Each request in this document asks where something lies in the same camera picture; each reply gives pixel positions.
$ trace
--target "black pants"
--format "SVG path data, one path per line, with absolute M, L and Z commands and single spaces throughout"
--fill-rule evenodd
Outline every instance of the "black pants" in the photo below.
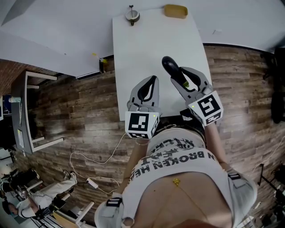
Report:
M 191 114 L 192 120 L 186 121 L 183 120 L 183 117 L 180 116 L 170 116 L 170 117 L 162 117 L 160 119 L 160 122 L 156 128 L 156 131 L 154 133 L 154 136 L 162 132 L 163 130 L 170 129 L 173 127 L 179 127 L 184 128 L 187 130 L 192 130 L 196 133 L 198 133 L 201 138 L 203 139 L 204 143 L 206 144 L 205 139 L 205 129 L 202 125 L 202 123 Z

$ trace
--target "yellow container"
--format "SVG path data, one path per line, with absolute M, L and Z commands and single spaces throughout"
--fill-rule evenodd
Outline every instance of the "yellow container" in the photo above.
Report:
M 165 5 L 164 14 L 168 17 L 185 19 L 188 15 L 188 9 L 182 5 Z

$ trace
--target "white tabletop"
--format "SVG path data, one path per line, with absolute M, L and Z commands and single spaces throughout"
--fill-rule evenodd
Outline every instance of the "white tabletop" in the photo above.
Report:
M 170 18 L 163 9 L 140 12 L 131 26 L 124 15 L 113 18 L 113 44 L 120 120 L 125 120 L 126 103 L 132 89 L 151 75 L 159 78 L 159 107 L 162 116 L 179 115 L 185 100 L 170 81 L 161 60 L 173 58 L 178 66 L 194 68 L 210 83 L 209 66 L 196 24 L 188 12 L 186 19 Z

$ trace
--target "gold necklace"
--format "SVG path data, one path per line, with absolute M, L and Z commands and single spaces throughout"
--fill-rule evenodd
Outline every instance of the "gold necklace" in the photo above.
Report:
M 174 178 L 172 180 L 172 182 L 175 184 L 175 187 L 173 188 L 173 190 L 171 191 L 171 193 L 169 194 L 168 200 L 163 204 L 163 206 L 160 208 L 157 216 L 155 217 L 155 221 L 153 222 L 152 228 L 155 226 L 155 222 L 156 219 L 158 218 L 158 216 L 161 214 L 163 208 L 168 204 L 170 197 L 172 196 L 172 194 L 174 193 L 174 191 L 176 190 L 176 187 L 180 188 L 186 195 L 187 197 L 191 200 L 191 202 L 200 210 L 200 212 L 204 215 L 204 217 L 206 218 L 207 222 L 209 223 L 209 220 L 206 216 L 206 214 L 203 212 L 203 210 L 198 206 L 198 204 L 187 194 L 187 192 L 184 191 L 184 189 L 182 189 L 179 184 L 180 184 L 180 180 L 178 178 Z

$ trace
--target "power adapter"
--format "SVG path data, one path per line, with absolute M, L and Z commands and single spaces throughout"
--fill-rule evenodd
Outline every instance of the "power adapter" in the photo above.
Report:
M 92 185 L 93 188 L 98 188 L 98 185 L 90 178 L 88 178 L 86 182 Z

